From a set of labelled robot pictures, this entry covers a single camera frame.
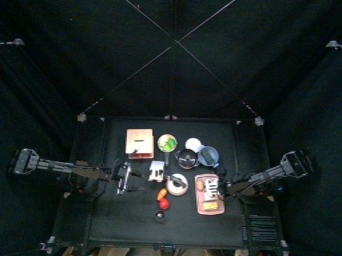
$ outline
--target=small box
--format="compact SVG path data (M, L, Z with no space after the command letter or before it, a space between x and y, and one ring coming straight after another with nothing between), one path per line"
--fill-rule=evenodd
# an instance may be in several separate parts
M205 201L218 200L218 180L206 179Z
M150 166L150 177L149 181L162 182L165 180L165 162L153 161Z
M220 204L217 201L203 203L205 211L218 210L218 208L220 208Z
M153 129L129 129L126 137L126 154L130 159L154 158Z

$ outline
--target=black object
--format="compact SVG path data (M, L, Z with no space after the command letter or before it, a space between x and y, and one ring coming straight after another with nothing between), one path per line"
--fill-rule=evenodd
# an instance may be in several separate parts
M166 220L166 212L159 210L155 212L155 220L157 222L165 222Z
M138 170L133 170L129 163L119 164L114 168L91 167L87 162L82 161L77 161L77 164L73 164L43 159L32 149L24 148L18 150L11 159L10 174L30 175L38 169L53 171L59 175L63 174L66 176L66 182L71 185L70 190L85 191L85 187L87 187L87 181L82 182L83 186L73 183L75 177L103 182L115 180L118 182L117 195L123 195L125 191L134 192L143 190L142 187L127 185L130 175L146 179Z
M182 149L175 156L183 169L191 169L198 166L198 154L191 149Z
M294 177L297 179L305 177L313 171L312 161L304 151L292 151L282 157L281 164L266 171L252 175L248 181L240 181L236 184L222 183L226 193L230 196L254 196L268 194L270 185L278 179Z
M178 177L175 177L174 175L166 176L166 178L174 182L175 186L178 186L178 187L182 186L183 188L187 186L187 184L183 182L183 180L179 179Z

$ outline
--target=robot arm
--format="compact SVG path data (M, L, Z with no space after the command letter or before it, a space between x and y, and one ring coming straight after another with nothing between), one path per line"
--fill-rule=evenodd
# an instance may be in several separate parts
M69 162L42 159L32 149L26 148L19 150L12 157L8 170L10 173L16 175L30 175L35 170L78 175L106 182L117 181L117 195L123 195L125 191L134 192L143 189L127 185L130 175L145 178L138 170L133 170L129 163L121 164L115 168L99 168L89 166L87 162L78 162L75 165Z
M266 171L254 174L248 181L236 184L226 183L221 188L230 196L253 196L262 191L262 186L274 180L305 177L313 171L312 161L302 151L292 151L282 157L281 164Z

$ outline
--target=apple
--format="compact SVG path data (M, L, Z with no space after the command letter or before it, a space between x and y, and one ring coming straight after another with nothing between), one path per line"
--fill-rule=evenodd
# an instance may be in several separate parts
M166 198L162 198L162 199L159 200L159 208L161 208L163 211L166 211L166 210L169 209L169 207L170 207L170 202L167 201Z

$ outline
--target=black table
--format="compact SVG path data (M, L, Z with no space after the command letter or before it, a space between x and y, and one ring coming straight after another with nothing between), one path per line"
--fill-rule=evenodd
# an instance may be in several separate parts
M127 129L153 129L155 142L163 134L173 134L178 139L175 151L185 148L189 138L198 138L203 145L218 150L220 165L226 168L228 176L236 179L269 167L264 128L254 124L254 120L91 118L79 125L71 160L87 160L93 166L109 167L118 159L129 160L125 153ZM117 185L109 183L102 184L99 191L103 193L97 200L85 203L78 196L62 200L54 232L59 246L81 246L86 253L89 247L103 245L159 248L244 248L252 245L246 234L246 207L238 199L225 200L224 214L198 214L195 176L212 173L213 169L202 165L182 169L174 153L166 174L183 174L190 186L183 196L167 196L171 208L166 212L166 222L154 220L155 198L165 182L131 177L130 185L145 187L145 191L117 196ZM163 159L155 143L154 159L129 162L149 176L151 161Z

